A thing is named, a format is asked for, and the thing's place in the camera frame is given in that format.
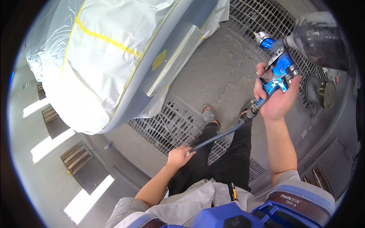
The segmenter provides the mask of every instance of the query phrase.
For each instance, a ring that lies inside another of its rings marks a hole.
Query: fluorescent light
[[[47,104],[49,104],[49,100],[47,98],[34,102],[33,104],[23,109],[23,118],[29,116],[30,114],[37,111],[41,107],[46,106]]]
[[[73,129],[68,129],[54,139],[51,139],[51,136],[49,136],[45,140],[38,143],[38,145],[30,150],[33,156],[33,162],[36,163],[41,160],[44,156],[51,152],[51,150],[55,149],[58,145],[66,141],[74,134],[75,131]]]
[[[84,189],[82,189],[75,198],[67,205],[64,212],[69,218],[79,224],[79,222],[85,217],[96,201],[103,195],[108,187],[113,183],[114,178],[108,175],[100,185],[89,195]]]

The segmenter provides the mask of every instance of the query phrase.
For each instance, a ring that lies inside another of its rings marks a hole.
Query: gray slipper
[[[217,121],[218,122],[218,126],[220,126],[220,124],[219,124],[219,121],[218,121],[218,119],[217,119],[217,117],[216,117],[216,115],[215,115],[215,113],[214,113],[214,111],[213,111],[213,108],[210,106],[210,105],[208,105],[208,104],[204,104],[202,107],[201,107],[201,109],[200,109],[200,113],[201,113],[201,117],[203,118],[203,120],[206,122],[206,123],[210,123],[210,122],[212,122],[212,121]]]

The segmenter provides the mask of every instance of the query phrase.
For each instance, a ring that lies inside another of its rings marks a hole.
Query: person's left hand
[[[187,152],[189,152],[192,148],[187,146],[179,146],[178,148],[173,149],[169,152],[169,156],[167,159],[167,164],[170,165],[177,170],[183,167],[190,159],[191,157],[196,153],[190,152],[188,156],[185,156]]]

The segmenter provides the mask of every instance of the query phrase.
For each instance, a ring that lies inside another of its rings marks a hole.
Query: slipper
[[[243,112],[243,111],[246,111],[246,110],[248,110],[249,108],[251,108],[251,105],[253,104],[253,100],[252,100],[252,98],[249,98],[245,103],[244,103],[244,105],[242,106],[242,108],[241,108],[241,110],[239,111],[239,114],[241,115],[241,113]]]
[[[220,126],[219,121],[213,111],[213,108],[210,105],[204,104],[200,109],[200,114],[206,123],[210,123],[215,120],[218,122],[218,126]]]

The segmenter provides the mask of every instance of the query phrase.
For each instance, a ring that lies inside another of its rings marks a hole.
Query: paint booth wall
[[[23,57],[20,56],[18,65],[14,69],[8,100],[8,127],[13,164],[28,197],[46,226],[76,227],[63,210],[82,187],[68,174],[60,156],[81,140],[90,149],[92,147],[83,134],[75,134],[36,164],[33,163],[30,150],[49,136],[42,110],[50,105],[44,106],[23,119],[23,109],[39,100],[37,85],[22,91],[23,84],[34,79]],[[121,197],[134,196],[136,193],[135,189],[115,180],[78,227],[104,227],[118,200]]]

